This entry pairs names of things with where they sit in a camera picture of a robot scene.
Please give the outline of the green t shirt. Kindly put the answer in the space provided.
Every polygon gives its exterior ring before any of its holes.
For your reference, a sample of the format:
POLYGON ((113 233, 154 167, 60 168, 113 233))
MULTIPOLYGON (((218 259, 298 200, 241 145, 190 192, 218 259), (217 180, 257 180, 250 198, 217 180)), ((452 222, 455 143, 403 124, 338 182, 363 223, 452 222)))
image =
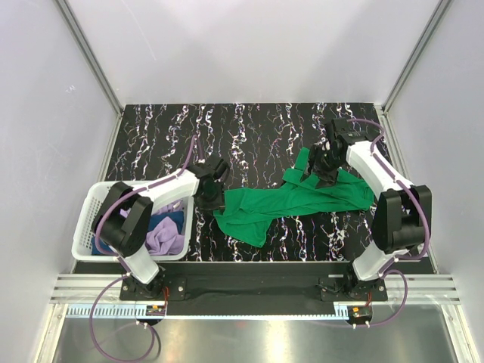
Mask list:
POLYGON ((368 184, 339 169, 334 186, 316 188, 318 177, 301 181, 309 161, 309 149, 299 152, 294 167, 283 175, 279 188, 238 188, 224 193, 225 209, 213 213, 220 230, 252 247, 263 247, 273 220, 315 213, 366 211, 374 203, 368 184))

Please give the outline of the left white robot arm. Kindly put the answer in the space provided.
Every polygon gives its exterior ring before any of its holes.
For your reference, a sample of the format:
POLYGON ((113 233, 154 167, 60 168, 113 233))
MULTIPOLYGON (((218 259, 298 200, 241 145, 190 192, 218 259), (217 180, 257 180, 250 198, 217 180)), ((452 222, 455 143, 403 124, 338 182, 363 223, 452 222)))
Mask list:
POLYGON ((222 177, 229 171, 227 162, 211 156, 193 165, 184 163, 171 175, 135 187, 123 181, 114 183, 92 222, 95 246, 104 255, 118 259, 143 297, 156 299, 163 292, 164 274, 146 247, 150 218, 185 198, 205 212, 222 211, 222 177))

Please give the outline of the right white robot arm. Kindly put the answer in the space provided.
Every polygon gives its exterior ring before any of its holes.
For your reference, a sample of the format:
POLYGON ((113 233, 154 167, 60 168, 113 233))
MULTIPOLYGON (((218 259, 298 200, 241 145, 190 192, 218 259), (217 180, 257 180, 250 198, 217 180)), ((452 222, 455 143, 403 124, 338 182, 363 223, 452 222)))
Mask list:
POLYGON ((313 144, 301 179, 313 178, 317 189, 333 187, 340 168, 355 169, 377 199, 371 225, 372 242, 348 264, 333 295, 361 299, 383 280, 390 266, 399 260, 419 260, 427 254, 431 236, 432 193, 397 172, 377 149, 383 137, 355 131, 347 118, 325 124, 326 142, 313 144))

